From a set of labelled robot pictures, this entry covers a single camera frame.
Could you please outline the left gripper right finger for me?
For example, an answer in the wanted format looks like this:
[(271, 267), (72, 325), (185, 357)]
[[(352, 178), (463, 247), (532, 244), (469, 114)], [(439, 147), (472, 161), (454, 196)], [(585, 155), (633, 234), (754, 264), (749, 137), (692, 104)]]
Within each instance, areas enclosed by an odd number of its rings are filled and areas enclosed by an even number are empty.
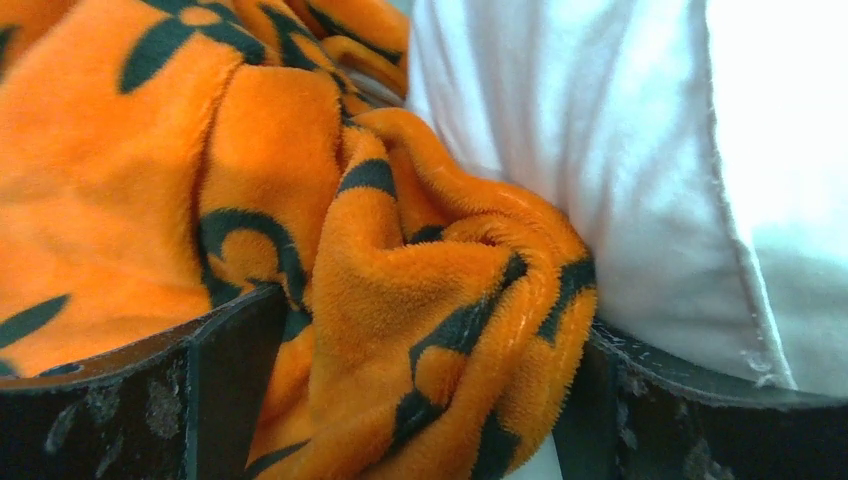
[(567, 479), (847, 476), (847, 402), (759, 386), (595, 322), (554, 428)]

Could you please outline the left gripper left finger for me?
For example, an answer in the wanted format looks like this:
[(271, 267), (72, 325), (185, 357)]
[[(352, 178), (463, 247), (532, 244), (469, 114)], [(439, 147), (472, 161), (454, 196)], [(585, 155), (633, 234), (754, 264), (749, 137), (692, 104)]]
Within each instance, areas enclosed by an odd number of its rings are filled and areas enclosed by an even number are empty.
[(281, 343), (263, 285), (56, 374), (1, 384), (5, 479), (238, 479)]

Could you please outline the orange patterned pillowcase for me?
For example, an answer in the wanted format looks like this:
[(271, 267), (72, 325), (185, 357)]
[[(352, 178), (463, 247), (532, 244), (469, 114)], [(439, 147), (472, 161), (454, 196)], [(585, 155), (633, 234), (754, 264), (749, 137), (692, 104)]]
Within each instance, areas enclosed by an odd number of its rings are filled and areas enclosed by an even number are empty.
[(501, 479), (552, 429), (594, 265), (538, 196), (460, 169), (386, 1), (5, 1), (1, 376), (263, 284), (289, 326), (261, 479)]

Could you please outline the white pillow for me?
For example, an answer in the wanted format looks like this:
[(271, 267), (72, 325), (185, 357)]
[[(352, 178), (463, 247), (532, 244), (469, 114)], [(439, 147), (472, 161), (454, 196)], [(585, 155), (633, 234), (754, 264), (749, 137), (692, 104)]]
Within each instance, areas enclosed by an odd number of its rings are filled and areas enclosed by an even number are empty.
[(408, 106), (588, 244), (596, 322), (847, 402), (843, 1), (419, 1)]

